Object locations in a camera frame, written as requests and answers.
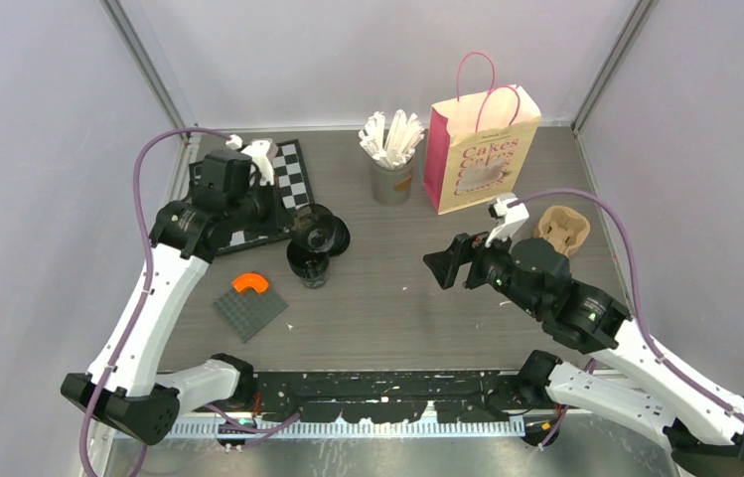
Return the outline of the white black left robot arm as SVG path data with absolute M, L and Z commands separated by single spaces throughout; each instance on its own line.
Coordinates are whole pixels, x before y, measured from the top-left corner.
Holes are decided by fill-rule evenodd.
M 158 211 L 149 258 L 108 343 L 86 372 L 66 375 L 63 397 L 147 445 L 206 404 L 242 411 L 253 403 L 252 365 L 228 354 L 173 374 L 158 369 L 184 304 L 218 250 L 237 232 L 278 228 L 285 210 L 275 186 L 276 154 L 271 141 L 257 140 L 241 151 L 214 150 L 200 162 L 190 197 Z

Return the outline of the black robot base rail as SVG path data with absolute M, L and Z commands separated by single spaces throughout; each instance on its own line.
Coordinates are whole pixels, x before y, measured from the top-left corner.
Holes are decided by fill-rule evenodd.
M 520 394 L 508 371 L 259 372 L 241 397 L 215 401 L 227 412 L 268 422 L 415 422 L 433 411 L 441 423 L 499 422 L 512 415 L 554 417 L 558 405 Z

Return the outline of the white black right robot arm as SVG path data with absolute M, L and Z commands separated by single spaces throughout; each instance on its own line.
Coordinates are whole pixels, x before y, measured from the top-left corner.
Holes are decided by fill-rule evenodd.
M 670 454 L 694 476 L 744 476 L 744 397 L 683 366 L 639 318 L 608 293 L 572 277 L 568 258 L 542 238 L 512 246 L 487 234 L 459 234 L 444 250 L 424 255 L 443 289 L 461 265 L 465 288 L 489 285 L 540 323 L 555 342 L 605 364 L 633 382 L 630 388 L 586 374 L 550 353 L 534 350 L 518 372 L 518 395 L 530 407 L 556 403 L 583 408 L 619 423 Z

